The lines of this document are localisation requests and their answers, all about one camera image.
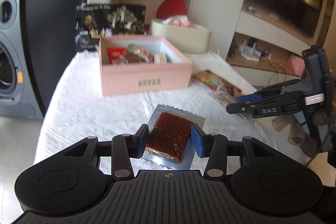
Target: pink object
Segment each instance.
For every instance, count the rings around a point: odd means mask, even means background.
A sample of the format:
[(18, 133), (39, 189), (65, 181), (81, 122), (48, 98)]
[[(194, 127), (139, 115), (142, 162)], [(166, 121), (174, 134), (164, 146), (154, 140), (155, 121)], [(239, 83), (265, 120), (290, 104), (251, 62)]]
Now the pink object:
[[(146, 50), (168, 54), (172, 63), (111, 65), (107, 47), (127, 47), (138, 44)], [(103, 96), (187, 88), (192, 72), (192, 62), (164, 37), (144, 35), (114, 35), (102, 37), (99, 44), (100, 76)]]
[(191, 26), (191, 22), (188, 20), (183, 23), (183, 27), (189, 28)]
[(174, 24), (175, 26), (182, 26), (181, 20), (178, 20), (178, 19), (175, 19), (175, 20), (173, 21), (173, 24)]
[(286, 65), (298, 76), (301, 76), (303, 70), (305, 69), (305, 62), (303, 58), (294, 54), (289, 56)]

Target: cable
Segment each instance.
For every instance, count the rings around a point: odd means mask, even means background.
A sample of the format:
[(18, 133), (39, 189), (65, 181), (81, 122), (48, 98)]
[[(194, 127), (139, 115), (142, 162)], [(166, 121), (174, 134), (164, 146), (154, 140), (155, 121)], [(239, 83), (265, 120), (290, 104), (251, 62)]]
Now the cable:
[(311, 162), (316, 158), (316, 156), (322, 151), (323, 147), (326, 145), (328, 137), (330, 135), (331, 132), (331, 124), (328, 123), (328, 133), (326, 134), (326, 136), (324, 137), (323, 142), (321, 143), (320, 148), (316, 151), (315, 155), (304, 165), (305, 167), (308, 167), (308, 165), (311, 164)]
[(286, 74), (285, 66), (283, 64), (280, 64), (280, 67), (283, 68), (283, 72), (285, 73), (285, 80), (284, 80), (284, 82), (286, 82), (287, 74)]
[(265, 56), (268, 57), (268, 55), (271, 52), (271, 50), (269, 48), (267, 48), (267, 49), (263, 50), (262, 52), (265, 54)]
[(290, 67), (288, 67), (288, 66), (286, 66), (286, 65), (284, 65), (284, 64), (281, 64), (281, 66), (283, 66), (283, 67), (289, 69), (289, 71), (292, 71), (292, 69), (291, 69)]
[(273, 65), (273, 67), (277, 70), (277, 72), (275, 72), (273, 75), (272, 75), (272, 77), (268, 80), (268, 83), (267, 83), (267, 85), (269, 85), (269, 82), (273, 79), (273, 77), (275, 76), (275, 75), (277, 75), (277, 80), (276, 80), (276, 84), (278, 83), (278, 75), (279, 75), (279, 73), (281, 74), (281, 72), (278, 70), (278, 68), (274, 65), (274, 63), (267, 57), (267, 60), (268, 60), (268, 62), (269, 63), (271, 63), (272, 65)]

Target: tiled floor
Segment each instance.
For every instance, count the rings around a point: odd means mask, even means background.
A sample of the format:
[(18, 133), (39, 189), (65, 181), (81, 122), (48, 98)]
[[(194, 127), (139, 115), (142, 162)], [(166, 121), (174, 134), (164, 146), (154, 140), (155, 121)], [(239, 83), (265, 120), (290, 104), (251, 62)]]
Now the tiled floor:
[(14, 194), (18, 175), (34, 162), (42, 122), (0, 117), (0, 223), (12, 223), (22, 214)]

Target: pink box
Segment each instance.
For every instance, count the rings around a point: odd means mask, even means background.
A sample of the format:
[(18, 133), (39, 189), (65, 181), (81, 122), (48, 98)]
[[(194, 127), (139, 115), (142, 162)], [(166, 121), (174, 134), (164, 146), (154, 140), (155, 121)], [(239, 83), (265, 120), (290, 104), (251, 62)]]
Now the pink box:
[(301, 76), (303, 70), (305, 69), (305, 62), (303, 58), (294, 54), (289, 56), (286, 65), (298, 76)]
[[(107, 47), (127, 47), (135, 43), (155, 54), (164, 52), (171, 63), (111, 65)], [(101, 89), (103, 96), (170, 90), (188, 87), (192, 62), (164, 37), (147, 35), (114, 35), (102, 37), (99, 47)]]

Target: crosshair symbol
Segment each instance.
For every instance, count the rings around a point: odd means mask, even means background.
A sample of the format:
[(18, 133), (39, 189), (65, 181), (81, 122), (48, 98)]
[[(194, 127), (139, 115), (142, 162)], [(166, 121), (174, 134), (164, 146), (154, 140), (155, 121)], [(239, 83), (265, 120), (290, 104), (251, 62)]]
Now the crosshair symbol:
[(173, 176), (173, 174), (172, 173), (167, 173), (167, 174), (165, 174), (165, 177), (167, 177), (167, 178), (171, 178)]

